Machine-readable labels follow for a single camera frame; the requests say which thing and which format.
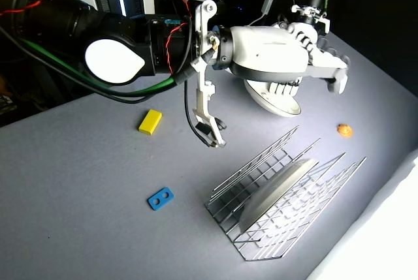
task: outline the metal frame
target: metal frame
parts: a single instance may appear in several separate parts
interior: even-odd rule
[[[330,175],[330,171],[345,153],[315,167],[253,226],[241,232],[238,226],[240,215],[252,194],[286,164],[300,159],[320,141],[316,140],[293,158],[284,146],[296,130],[297,127],[290,130],[219,184],[206,205],[245,260],[281,258],[288,253],[366,160],[353,163],[334,175]]]

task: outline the table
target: table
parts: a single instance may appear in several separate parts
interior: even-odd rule
[[[295,118],[270,114],[241,80],[211,73],[210,111],[228,125],[223,149],[193,136],[180,87],[134,106],[90,95],[0,129],[1,278],[305,279],[418,144],[418,99],[328,39],[351,58],[346,91],[332,95],[324,81],[304,79]],[[137,131],[149,108],[164,114],[153,136]],[[352,139],[338,135],[339,123],[354,128]],[[287,256],[245,262],[204,203],[295,125],[292,146],[321,137],[313,157],[345,151],[345,165],[368,160]],[[165,186],[174,200],[151,210],[146,199]]]

